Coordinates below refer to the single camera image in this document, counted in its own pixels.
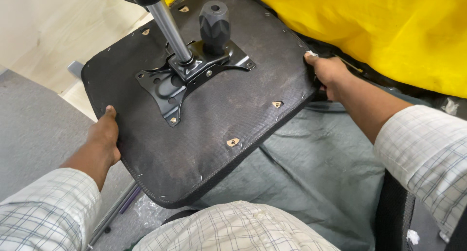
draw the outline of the white plaid shirt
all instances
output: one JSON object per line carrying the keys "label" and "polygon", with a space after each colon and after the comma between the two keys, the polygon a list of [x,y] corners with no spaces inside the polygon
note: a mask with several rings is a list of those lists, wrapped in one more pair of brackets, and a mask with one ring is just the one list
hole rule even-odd
{"label": "white plaid shirt", "polygon": [[[406,108],[383,126],[375,154],[451,235],[467,203],[467,122],[424,106]],[[84,250],[100,206],[89,176],[54,170],[0,203],[0,250]],[[134,248],[201,249],[338,250],[292,215],[245,201],[172,221]]]}

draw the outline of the human hand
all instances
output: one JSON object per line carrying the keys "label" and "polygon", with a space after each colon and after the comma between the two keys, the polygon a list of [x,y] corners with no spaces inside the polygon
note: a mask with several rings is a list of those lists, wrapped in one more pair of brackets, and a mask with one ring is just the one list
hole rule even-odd
{"label": "human hand", "polygon": [[115,121],[117,111],[108,105],[106,113],[88,130],[86,143],[99,146],[111,160],[111,165],[120,160],[120,151],[117,148],[118,125]]}
{"label": "human hand", "polygon": [[353,78],[346,65],[337,57],[320,58],[310,53],[305,53],[305,60],[314,67],[316,76],[324,84],[328,99],[340,101],[339,84],[345,84]]}

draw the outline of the chrome pole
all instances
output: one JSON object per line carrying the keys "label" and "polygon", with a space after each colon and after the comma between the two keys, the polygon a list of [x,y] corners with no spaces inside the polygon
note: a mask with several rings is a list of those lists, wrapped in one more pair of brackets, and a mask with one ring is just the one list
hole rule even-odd
{"label": "chrome pole", "polygon": [[160,30],[169,42],[175,52],[178,61],[185,63],[190,61],[192,54],[185,45],[185,42],[178,31],[172,14],[164,0],[153,5],[148,5],[149,12],[154,17],[155,22],[159,25]]}

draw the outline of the metal bracket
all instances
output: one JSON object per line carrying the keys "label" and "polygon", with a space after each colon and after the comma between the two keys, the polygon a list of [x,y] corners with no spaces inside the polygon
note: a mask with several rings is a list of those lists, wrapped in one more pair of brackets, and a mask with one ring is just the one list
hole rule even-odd
{"label": "metal bracket", "polygon": [[[202,41],[189,44],[192,52],[195,52],[194,49],[198,49],[199,46],[202,46]],[[160,69],[141,70],[135,78],[155,99],[167,123],[174,127],[180,122],[180,108],[184,99],[197,87],[223,70],[250,71],[256,66],[250,57],[231,40],[225,45],[225,51],[226,55],[222,58],[206,57],[202,51],[198,51],[195,61],[204,62],[198,63],[197,72],[193,73],[190,70],[189,75],[185,74],[183,78],[179,75],[182,73],[179,68],[177,66],[173,68],[172,62],[169,62],[173,55],[167,58],[166,64]]]}

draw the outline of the gray cloth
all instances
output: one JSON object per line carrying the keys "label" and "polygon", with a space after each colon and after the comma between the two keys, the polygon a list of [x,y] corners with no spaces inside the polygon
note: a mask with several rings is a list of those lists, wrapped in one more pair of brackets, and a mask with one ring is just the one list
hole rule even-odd
{"label": "gray cloth", "polygon": [[268,204],[342,251],[374,250],[383,175],[373,146],[348,114],[302,110],[193,207]]}

